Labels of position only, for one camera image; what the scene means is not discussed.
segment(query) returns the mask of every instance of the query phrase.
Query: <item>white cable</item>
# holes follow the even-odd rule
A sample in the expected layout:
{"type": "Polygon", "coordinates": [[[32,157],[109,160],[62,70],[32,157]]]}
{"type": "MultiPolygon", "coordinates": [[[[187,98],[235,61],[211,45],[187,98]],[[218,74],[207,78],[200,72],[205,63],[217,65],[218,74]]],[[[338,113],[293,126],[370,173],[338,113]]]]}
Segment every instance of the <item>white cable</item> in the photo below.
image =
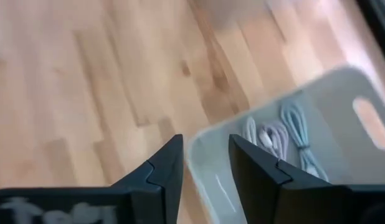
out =
{"type": "Polygon", "coordinates": [[[281,107],[281,119],[298,148],[301,168],[315,177],[328,181],[325,170],[310,150],[307,122],[303,110],[295,103],[284,104],[281,107]]]}
{"type": "Polygon", "coordinates": [[[242,137],[256,146],[263,146],[275,157],[286,161],[288,150],[288,131],[279,121],[263,124],[257,134],[255,120],[248,117],[242,132],[242,137]]]}
{"type": "Polygon", "coordinates": [[[288,131],[279,121],[263,124],[259,129],[260,142],[277,158],[287,160],[288,131]]]}

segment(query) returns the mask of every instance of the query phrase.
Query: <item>coiled cable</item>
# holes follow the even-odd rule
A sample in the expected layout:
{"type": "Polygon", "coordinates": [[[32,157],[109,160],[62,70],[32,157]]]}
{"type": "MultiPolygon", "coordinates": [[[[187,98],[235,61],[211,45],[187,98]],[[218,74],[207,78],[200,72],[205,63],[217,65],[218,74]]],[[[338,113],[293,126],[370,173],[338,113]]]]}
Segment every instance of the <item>coiled cable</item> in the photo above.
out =
{"type": "Polygon", "coordinates": [[[298,148],[301,169],[328,181],[325,170],[310,150],[307,122],[303,110],[296,103],[286,103],[281,107],[280,116],[298,148]]]}
{"type": "Polygon", "coordinates": [[[242,137],[252,144],[266,149],[273,156],[284,161],[287,160],[288,131],[283,123],[274,121],[261,124],[258,134],[255,120],[252,117],[248,117],[242,137]]]}

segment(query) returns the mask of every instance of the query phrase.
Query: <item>bin handle cutout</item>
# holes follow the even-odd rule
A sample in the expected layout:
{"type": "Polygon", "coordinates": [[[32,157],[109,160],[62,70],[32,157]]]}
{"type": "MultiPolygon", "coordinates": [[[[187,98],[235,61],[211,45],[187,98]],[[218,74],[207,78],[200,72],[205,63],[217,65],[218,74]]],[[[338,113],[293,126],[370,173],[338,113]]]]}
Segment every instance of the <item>bin handle cutout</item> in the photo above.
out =
{"type": "Polygon", "coordinates": [[[372,102],[362,96],[356,97],[353,109],[374,145],[385,151],[385,124],[372,102]]]}

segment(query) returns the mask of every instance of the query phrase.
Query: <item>plastic storage bin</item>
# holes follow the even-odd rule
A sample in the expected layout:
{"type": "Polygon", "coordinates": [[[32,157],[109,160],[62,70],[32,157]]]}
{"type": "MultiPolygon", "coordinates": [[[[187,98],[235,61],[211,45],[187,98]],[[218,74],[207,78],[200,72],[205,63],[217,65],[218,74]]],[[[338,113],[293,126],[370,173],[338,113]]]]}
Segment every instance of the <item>plastic storage bin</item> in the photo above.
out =
{"type": "MultiPolygon", "coordinates": [[[[311,150],[332,184],[385,184],[385,151],[375,146],[354,112],[357,97],[368,99],[385,124],[385,106],[365,75],[354,68],[339,68],[264,107],[198,133],[189,142],[188,167],[211,221],[246,223],[231,173],[229,135],[241,134],[248,116],[257,124],[279,119],[280,104],[286,100],[302,106],[311,150]]],[[[298,164],[291,140],[287,161],[298,164]]]]}

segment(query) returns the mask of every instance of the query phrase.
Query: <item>printed logo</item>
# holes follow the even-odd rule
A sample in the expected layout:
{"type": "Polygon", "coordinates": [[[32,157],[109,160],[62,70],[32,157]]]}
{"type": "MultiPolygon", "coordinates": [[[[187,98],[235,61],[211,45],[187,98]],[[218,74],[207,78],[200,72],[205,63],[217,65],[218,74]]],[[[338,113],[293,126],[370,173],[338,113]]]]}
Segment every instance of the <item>printed logo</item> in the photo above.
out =
{"type": "Polygon", "coordinates": [[[15,224],[32,224],[34,217],[41,217],[45,224],[116,224],[115,206],[90,206],[81,202],[73,206],[70,214],[61,210],[43,211],[26,198],[12,197],[0,205],[0,209],[11,209],[15,224]]]}

